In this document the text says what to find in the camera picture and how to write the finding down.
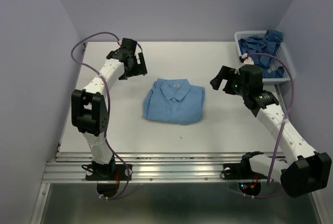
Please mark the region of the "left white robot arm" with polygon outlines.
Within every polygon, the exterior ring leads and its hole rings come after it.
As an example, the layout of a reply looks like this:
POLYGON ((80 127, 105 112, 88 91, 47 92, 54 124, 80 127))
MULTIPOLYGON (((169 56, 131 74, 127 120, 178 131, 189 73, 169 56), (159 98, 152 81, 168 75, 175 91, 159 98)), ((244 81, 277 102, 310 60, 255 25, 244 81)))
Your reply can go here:
POLYGON ((131 170, 117 165, 115 153, 107 141, 111 111, 110 89, 117 80, 144 76, 147 68, 142 52, 137 53, 137 41, 123 38, 120 46, 111 51, 96 76, 83 89, 71 94, 71 122, 85 137, 92 161, 82 168, 87 181, 112 181, 130 178, 131 170))

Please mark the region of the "light blue long sleeve shirt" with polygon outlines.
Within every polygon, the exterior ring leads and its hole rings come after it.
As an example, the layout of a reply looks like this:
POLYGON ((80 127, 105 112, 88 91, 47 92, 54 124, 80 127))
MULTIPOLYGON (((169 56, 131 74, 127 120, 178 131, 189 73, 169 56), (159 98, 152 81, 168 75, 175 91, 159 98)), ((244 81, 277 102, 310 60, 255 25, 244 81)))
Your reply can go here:
POLYGON ((178 125, 191 125, 203 118, 206 90, 187 79, 158 78, 143 102, 143 118, 178 125))

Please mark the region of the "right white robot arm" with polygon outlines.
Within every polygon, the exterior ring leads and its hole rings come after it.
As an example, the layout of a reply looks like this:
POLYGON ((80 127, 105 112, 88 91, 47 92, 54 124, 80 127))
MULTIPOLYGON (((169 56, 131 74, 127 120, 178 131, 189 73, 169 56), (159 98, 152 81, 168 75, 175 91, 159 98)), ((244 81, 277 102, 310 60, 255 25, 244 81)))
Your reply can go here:
POLYGON ((218 90, 223 80, 226 80, 223 91, 242 97, 244 105, 275 138, 276 147, 281 149, 286 160, 277 161, 276 154, 268 157, 259 151, 247 152, 239 163, 224 164, 221 177, 226 180, 254 177, 274 180, 293 198, 324 189, 332 164, 330 156, 319 153, 307 143, 285 118, 278 99, 263 88, 261 69, 255 65, 244 65, 238 70, 222 66, 210 84, 218 90))

